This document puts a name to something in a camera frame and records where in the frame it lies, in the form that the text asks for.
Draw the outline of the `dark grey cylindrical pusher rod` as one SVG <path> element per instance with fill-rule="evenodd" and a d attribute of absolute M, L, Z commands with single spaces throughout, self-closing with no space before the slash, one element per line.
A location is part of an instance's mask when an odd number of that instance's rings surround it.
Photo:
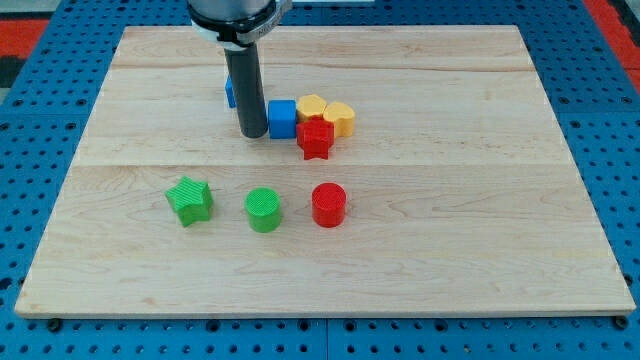
<path fill-rule="evenodd" d="M 240 50 L 225 51 L 241 133 L 260 138 L 268 130 L 258 47 L 255 43 Z"/>

